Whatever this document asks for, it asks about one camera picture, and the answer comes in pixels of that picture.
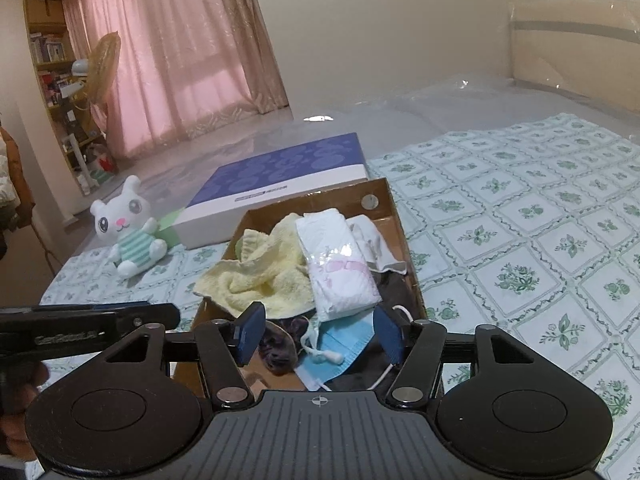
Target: white stuffed bunny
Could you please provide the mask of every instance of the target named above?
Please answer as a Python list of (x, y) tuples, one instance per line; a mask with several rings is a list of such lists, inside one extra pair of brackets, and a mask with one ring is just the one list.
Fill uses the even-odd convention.
[(118, 266), (118, 274), (131, 278), (153, 267), (166, 254), (164, 240), (155, 238), (158, 222), (151, 216), (149, 202), (138, 195), (140, 179), (127, 177), (120, 196), (107, 204), (96, 200), (91, 206), (95, 231), (103, 242), (115, 243), (109, 261)]

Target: circular black cover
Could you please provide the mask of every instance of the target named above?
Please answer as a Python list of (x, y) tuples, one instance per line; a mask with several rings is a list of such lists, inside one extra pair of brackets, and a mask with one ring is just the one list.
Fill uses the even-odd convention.
[(436, 423), (451, 447), (485, 470), (514, 476), (570, 474), (594, 465), (610, 436), (606, 405), (561, 371), (502, 365), (448, 392)]
[(157, 466), (190, 444), (202, 418), (198, 399), (136, 365), (87, 367), (63, 388), (44, 390), (26, 421), (38, 455), (69, 472), (116, 476)]

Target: plush toy head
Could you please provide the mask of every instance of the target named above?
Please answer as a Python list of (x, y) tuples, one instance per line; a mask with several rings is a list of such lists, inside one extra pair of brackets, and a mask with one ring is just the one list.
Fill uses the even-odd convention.
[(120, 196), (107, 204), (96, 200), (91, 206), (95, 216), (95, 232), (100, 240), (115, 244), (142, 226), (151, 218), (151, 206), (138, 195), (140, 179), (134, 175), (127, 177)]

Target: white cord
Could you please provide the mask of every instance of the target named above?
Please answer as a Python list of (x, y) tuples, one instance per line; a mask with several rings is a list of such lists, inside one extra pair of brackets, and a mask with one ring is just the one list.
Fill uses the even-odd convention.
[[(404, 312), (404, 314), (407, 316), (409, 321), (413, 321), (414, 320), (414, 316), (411, 315), (411, 313), (409, 313), (409, 311), (407, 309), (405, 309), (404, 306), (402, 305), (396, 305), (394, 307), (394, 310), (402, 310)], [(380, 377), (378, 377), (378, 380), (376, 380), (375, 383), (373, 383), (369, 388), (367, 388), (367, 390), (375, 390), (378, 385), (385, 380), (385, 377), (388, 375), (388, 373), (391, 371), (391, 368), (393, 368), (393, 365), (389, 365), (388, 367), (386, 367), (386, 370), (384, 372), (382, 372), (382, 375), (380, 375)], [(326, 384), (321, 383), (320, 387), (327, 391), (327, 392), (331, 392), (332, 389), (329, 388)]]

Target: plush toy foot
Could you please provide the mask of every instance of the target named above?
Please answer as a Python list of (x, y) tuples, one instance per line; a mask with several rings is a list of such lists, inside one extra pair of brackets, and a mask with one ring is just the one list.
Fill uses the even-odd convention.
[(139, 272), (140, 268), (130, 260), (122, 262), (118, 266), (118, 274), (125, 279), (133, 278)]
[(162, 260), (167, 252), (166, 242), (160, 238), (156, 238), (149, 245), (149, 257), (155, 262)]

